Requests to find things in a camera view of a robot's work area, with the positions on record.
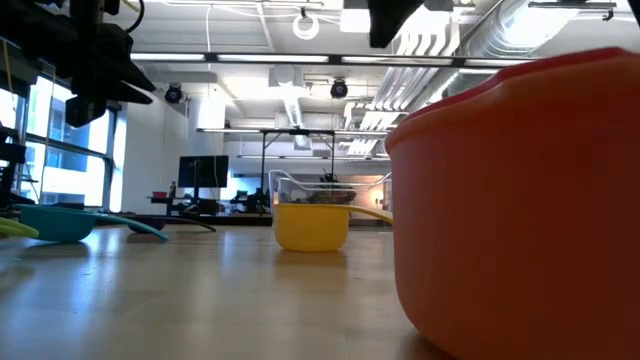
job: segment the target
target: security camera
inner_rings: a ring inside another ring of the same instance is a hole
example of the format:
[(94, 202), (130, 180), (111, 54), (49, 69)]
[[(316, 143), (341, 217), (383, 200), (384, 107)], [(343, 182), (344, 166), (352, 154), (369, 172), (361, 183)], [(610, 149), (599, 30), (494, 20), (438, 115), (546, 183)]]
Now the security camera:
[(164, 99), (169, 104), (179, 104), (183, 96), (181, 87), (181, 84), (170, 84), (169, 90), (164, 94)]
[(349, 93), (349, 88), (344, 79), (336, 79), (331, 86), (331, 97), (334, 99), (344, 99)]

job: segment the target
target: handle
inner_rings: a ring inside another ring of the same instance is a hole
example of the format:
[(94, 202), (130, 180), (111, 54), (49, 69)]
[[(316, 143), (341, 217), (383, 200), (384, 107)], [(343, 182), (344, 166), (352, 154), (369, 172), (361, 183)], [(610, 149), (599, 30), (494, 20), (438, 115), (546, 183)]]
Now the handle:
[(39, 235), (38, 230), (21, 224), (14, 220), (0, 218), (0, 233), (11, 236), (24, 236), (30, 238), (36, 238)]
[(361, 214), (366, 214), (378, 218), (388, 224), (393, 225), (393, 214), (389, 211), (370, 209), (364, 206), (354, 205), (338, 205), (338, 204), (278, 204), (280, 206), (309, 206), (316, 209), (335, 209), (343, 211), (352, 211)]
[(164, 240), (164, 241), (169, 241), (169, 237), (163, 233), (162, 231), (158, 231), (154, 228), (152, 228), (149, 225), (145, 225), (141, 222), (137, 222), (131, 219), (127, 219), (127, 218), (122, 218), (119, 216), (113, 216), (113, 215), (107, 215), (107, 214), (95, 214), (96, 218), (105, 220), (105, 221), (109, 221), (112, 222), (114, 224), (125, 224), (125, 225), (129, 225), (131, 227), (140, 229), (143, 232), (147, 232), (149, 234), (155, 235), (157, 237), (159, 237), (160, 239)]

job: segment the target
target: computer monitor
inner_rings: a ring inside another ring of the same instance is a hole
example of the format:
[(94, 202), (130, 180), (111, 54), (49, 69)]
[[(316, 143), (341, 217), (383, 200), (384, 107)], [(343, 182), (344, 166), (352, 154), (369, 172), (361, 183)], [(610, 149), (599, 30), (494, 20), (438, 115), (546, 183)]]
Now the computer monitor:
[(180, 158), (178, 187), (225, 188), (228, 156), (183, 156)]

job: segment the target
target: teal scoop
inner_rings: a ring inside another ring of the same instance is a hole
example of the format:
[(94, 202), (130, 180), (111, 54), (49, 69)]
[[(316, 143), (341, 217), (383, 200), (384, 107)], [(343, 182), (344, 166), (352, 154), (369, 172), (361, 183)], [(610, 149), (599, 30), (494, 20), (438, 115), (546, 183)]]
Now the teal scoop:
[(114, 224), (129, 225), (131, 228), (153, 234), (167, 241), (169, 237), (151, 226), (118, 216), (98, 214), (89, 211), (67, 209), (52, 206), (13, 205), (21, 210), (20, 223), (38, 230), (38, 240), (69, 243), (78, 242), (87, 237), (96, 219)]

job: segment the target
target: yellow cup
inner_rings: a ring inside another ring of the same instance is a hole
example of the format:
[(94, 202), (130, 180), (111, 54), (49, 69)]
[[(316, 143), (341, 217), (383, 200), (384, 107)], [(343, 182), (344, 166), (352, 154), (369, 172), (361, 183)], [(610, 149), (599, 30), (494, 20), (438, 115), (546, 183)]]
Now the yellow cup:
[(275, 205), (276, 241), (286, 250), (336, 251), (347, 241), (349, 211), (308, 204)]

